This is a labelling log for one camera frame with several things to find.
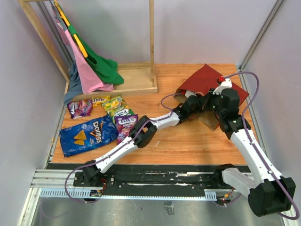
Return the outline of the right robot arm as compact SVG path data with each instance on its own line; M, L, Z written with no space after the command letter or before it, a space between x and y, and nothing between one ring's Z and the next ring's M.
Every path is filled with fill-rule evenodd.
M292 178L283 177L267 158L244 115L239 114L239 101L235 89L210 89L203 108L214 113L221 130L243 155L253 178L226 164L213 176L213 183L218 188L230 185L237 189L258 217L274 213L282 216L294 208L296 215L291 219L296 220L300 217L293 201L296 184Z

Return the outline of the purple berries candy bag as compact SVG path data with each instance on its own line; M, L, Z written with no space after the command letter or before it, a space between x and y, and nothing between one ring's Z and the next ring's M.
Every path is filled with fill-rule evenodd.
M115 116L115 124L117 127L117 144L119 145L128 135L130 130L138 122L138 115Z

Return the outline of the red brown paper bag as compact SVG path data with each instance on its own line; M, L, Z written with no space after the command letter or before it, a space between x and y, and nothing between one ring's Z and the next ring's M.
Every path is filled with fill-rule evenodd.
M181 93L175 96L175 99L183 104L186 99L186 92L190 91L205 102L209 99L209 103L217 100L219 95L214 94L213 91L219 86L218 79L222 74L217 72L214 68L205 64L202 68L194 72L177 90L176 93ZM200 113L198 119L202 121L209 129L215 130L219 127L219 122L210 110L205 110Z

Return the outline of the blue chips bag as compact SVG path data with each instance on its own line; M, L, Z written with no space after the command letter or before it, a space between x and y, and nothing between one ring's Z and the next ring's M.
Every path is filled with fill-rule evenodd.
M64 157L71 157L110 144L117 128L109 115L89 120L59 132Z

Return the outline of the green yellow candy bag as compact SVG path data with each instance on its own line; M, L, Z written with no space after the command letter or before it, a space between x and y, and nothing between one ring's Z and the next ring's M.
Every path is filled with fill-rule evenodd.
M122 98L121 95L117 95L110 99L109 101L102 104L102 107L105 109L106 112L109 112L111 110L118 109L122 106L125 106L125 101Z

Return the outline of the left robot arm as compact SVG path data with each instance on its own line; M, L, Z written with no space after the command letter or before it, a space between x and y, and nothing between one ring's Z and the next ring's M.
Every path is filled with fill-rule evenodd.
M143 116L119 145L103 156L84 164L82 172L85 182L90 186L98 185L101 175L119 159L131 151L147 146L157 131L182 124L191 115L201 112L204 102L202 96L190 95L183 104L179 104L168 114L156 118Z

